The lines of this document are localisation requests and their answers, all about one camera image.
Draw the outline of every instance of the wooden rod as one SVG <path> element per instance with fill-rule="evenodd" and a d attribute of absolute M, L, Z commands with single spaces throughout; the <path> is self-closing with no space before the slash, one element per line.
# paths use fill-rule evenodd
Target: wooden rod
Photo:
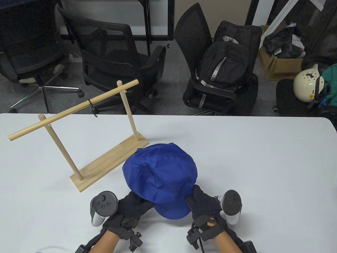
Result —
<path fill-rule="evenodd" d="M 41 121 L 45 120 L 46 117 L 43 113 L 39 114 L 39 119 Z M 81 175 L 81 173 L 79 172 L 78 168 L 76 167 L 76 165 L 74 164 L 73 160 L 71 159 L 70 155 L 68 154 L 67 150 L 64 148 L 62 142 L 60 141 L 59 137 L 57 136 L 57 134 L 55 133 L 54 129 L 52 128 L 52 125 L 47 125 L 45 126 L 47 132 L 49 133 L 50 137 L 53 139 L 53 141 L 55 142 L 56 146 L 59 148 L 59 150 L 61 151 L 62 155 L 64 156 L 64 158 L 67 160 L 67 162 L 69 163 L 70 167 L 72 168 L 73 172 L 75 173 L 75 175 L 77 176 L 77 178 L 82 181 L 83 177 Z"/>
<path fill-rule="evenodd" d="M 123 85 L 123 83 L 122 83 L 121 80 L 117 81 L 118 87 L 121 87 L 122 85 Z M 124 107 L 125 107 L 125 110 L 126 110 L 126 114 L 129 118 L 133 134 L 136 138 L 136 141 L 139 141 L 139 137 L 137 135 L 137 129 L 136 129 L 136 126 L 135 126 L 133 118 L 132 118 L 132 113 L 131 113 L 131 110 L 130 110 L 129 102 L 127 101 L 126 95 L 123 91 L 120 92 L 120 95 L 121 95 L 121 98 L 122 98 L 122 101 L 123 101 L 123 104 L 124 104 Z"/>
<path fill-rule="evenodd" d="M 127 83 L 127 84 L 124 84 L 121 87 L 117 87 L 117 88 L 115 88 L 113 90 L 110 90 L 110 91 L 108 91 L 106 93 L 103 93 L 103 94 L 101 94 L 99 96 L 96 96 L 96 97 L 92 98 L 90 101 L 92 102 L 92 104 L 101 102 L 102 100 L 107 99 L 108 97 L 111 97 L 111 96 L 113 96 L 113 95 L 115 95 L 115 94 L 117 94 L 117 93 L 119 93 L 119 92 L 121 92 L 123 90 L 127 90 L 127 89 L 129 89 L 129 88 L 137 85 L 138 83 L 139 83 L 138 80 L 135 79 L 135 80 L 133 80 L 133 81 Z M 22 129 L 22 130 L 14 133 L 14 134 L 11 134 L 11 135 L 8 136 L 8 139 L 10 139 L 11 141 L 13 141 L 13 140 L 15 140 L 17 138 L 20 138 L 20 137 L 22 137 L 22 136 L 24 136 L 26 134 L 29 134 L 29 133 L 33 132 L 33 131 L 41 128 L 41 127 L 45 127 L 45 126 L 49 125 L 50 123 L 53 123 L 53 122 L 55 122 L 55 121 L 57 121 L 59 119 L 62 119 L 65 116 L 73 114 L 74 112 L 78 112 L 79 110 L 82 110 L 82 109 L 84 109 L 84 108 L 86 108 L 88 106 L 90 106 L 89 101 L 85 101 L 83 103 L 80 103 L 80 104 L 78 104 L 78 105 L 76 105 L 74 107 L 71 107 L 71 108 L 63 111 L 63 112 L 60 112 L 60 113 L 58 113 L 58 114 L 56 114 L 54 116 L 51 116 L 51 117 L 49 117 L 49 118 L 47 118 L 45 120 L 42 120 L 41 122 L 38 122 L 38 123 L 36 123 L 34 125 L 31 125 L 31 126 L 25 128 L 25 129 Z"/>

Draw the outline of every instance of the cable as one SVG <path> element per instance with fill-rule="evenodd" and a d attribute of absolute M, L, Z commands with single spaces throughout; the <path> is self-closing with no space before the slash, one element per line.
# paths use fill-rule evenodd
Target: cable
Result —
<path fill-rule="evenodd" d="M 201 242 L 201 238 L 199 238 L 199 242 L 200 242 L 200 248 L 201 248 L 201 251 L 202 251 L 203 253 L 205 253 L 204 247 L 203 247 L 203 243 Z"/>
<path fill-rule="evenodd" d="M 69 252 L 73 252 L 71 249 L 67 249 L 64 247 L 60 247 L 60 246 L 47 246 L 44 247 L 42 249 L 38 249 L 36 253 L 43 253 L 43 252 L 50 252 L 50 249 L 54 249 L 53 252 L 64 252 L 64 253 L 69 253 Z"/>
<path fill-rule="evenodd" d="M 76 54 L 76 55 L 77 55 L 77 57 L 81 58 L 81 57 L 78 55 L 78 53 L 76 53 L 76 52 L 74 52 L 74 51 L 70 51 L 69 53 Z"/>

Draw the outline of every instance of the wooden stand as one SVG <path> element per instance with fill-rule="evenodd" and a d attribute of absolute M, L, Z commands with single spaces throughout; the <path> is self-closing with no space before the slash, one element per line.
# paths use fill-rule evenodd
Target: wooden stand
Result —
<path fill-rule="evenodd" d="M 69 108 L 68 110 L 65 110 L 63 112 L 60 112 L 50 118 L 46 118 L 44 114 L 40 114 L 38 117 L 40 119 L 39 123 L 36 123 L 32 126 L 29 126 L 21 131 L 18 131 L 12 135 L 10 135 L 8 138 L 12 141 L 15 140 L 21 136 L 24 136 L 25 134 L 28 134 L 36 129 L 39 129 L 41 127 L 45 127 L 61 153 L 63 154 L 64 158 L 68 162 L 69 166 L 74 171 L 74 174 L 70 176 L 70 179 L 75 184 L 77 189 L 82 192 L 85 189 L 87 189 L 90 185 L 95 183 L 97 180 L 105 176 L 107 173 L 112 171 L 114 168 L 116 168 L 118 165 L 120 165 L 122 162 L 124 162 L 126 159 L 128 159 L 132 154 L 136 152 L 138 148 L 144 148 L 149 144 L 149 141 L 146 140 L 139 132 L 136 130 L 136 126 L 133 121 L 133 117 L 131 114 L 130 106 L 127 101 L 125 92 L 126 89 L 135 86 L 138 84 L 138 80 L 134 80 L 132 82 L 129 82 L 127 84 L 122 84 L 122 81 L 117 82 L 117 88 L 108 91 L 102 95 L 99 95 L 97 97 L 94 97 L 91 99 L 91 103 L 97 103 L 100 102 L 110 96 L 113 96 L 117 94 L 118 92 L 121 95 L 126 113 L 128 115 L 131 128 L 133 131 L 133 135 L 127 138 L 125 141 L 118 144 L 116 147 L 110 149 L 105 154 L 101 155 L 96 160 L 89 163 L 87 166 L 83 167 L 82 169 L 78 170 L 76 165 L 74 164 L 73 160 L 71 159 L 70 155 L 68 154 L 67 150 L 63 146 L 62 142 L 56 135 L 55 131 L 53 130 L 50 123 L 55 122 L 67 115 L 70 115 L 74 112 L 77 112 L 85 107 L 88 107 L 90 105 L 89 101 L 83 102 L 77 106 L 74 106 L 72 108 Z"/>

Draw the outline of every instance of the black backpack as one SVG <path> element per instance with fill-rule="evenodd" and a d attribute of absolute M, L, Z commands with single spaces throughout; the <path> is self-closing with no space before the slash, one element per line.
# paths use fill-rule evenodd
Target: black backpack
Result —
<path fill-rule="evenodd" d="M 248 47 L 248 68 L 247 80 L 253 74 L 255 60 L 260 47 L 262 35 L 262 28 L 260 26 L 235 25 L 228 21 L 222 21 L 214 35 L 214 42 L 216 41 L 233 41 L 240 45 Z"/>
<path fill-rule="evenodd" d="M 205 51 L 195 78 L 203 86 L 234 92 L 244 80 L 248 55 L 247 46 L 216 41 Z"/>

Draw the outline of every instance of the black glove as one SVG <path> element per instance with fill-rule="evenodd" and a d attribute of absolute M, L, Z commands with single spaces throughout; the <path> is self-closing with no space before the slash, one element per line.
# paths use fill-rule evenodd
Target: black glove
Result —
<path fill-rule="evenodd" d="M 155 206 L 132 191 L 118 201 L 117 211 L 103 223 L 103 230 L 109 230 L 121 239 L 128 240 L 128 231 L 138 225 L 140 217 Z"/>
<path fill-rule="evenodd" d="M 193 220 L 202 215 L 219 216 L 222 210 L 219 201 L 204 193 L 198 185 L 193 186 L 193 195 L 188 195 L 185 201 L 192 211 Z"/>
<path fill-rule="evenodd" d="M 212 239 L 223 231 L 226 231 L 236 245 L 243 243 L 236 233 L 228 227 L 226 220 L 220 216 L 222 209 L 220 202 L 216 198 L 204 193 L 198 185 L 194 185 L 193 195 L 188 195 L 185 200 L 192 211 L 194 223 L 204 231 L 204 233 L 202 233 L 202 239 L 204 241 Z M 217 221 L 217 224 L 213 227 L 207 225 L 211 217 Z"/>

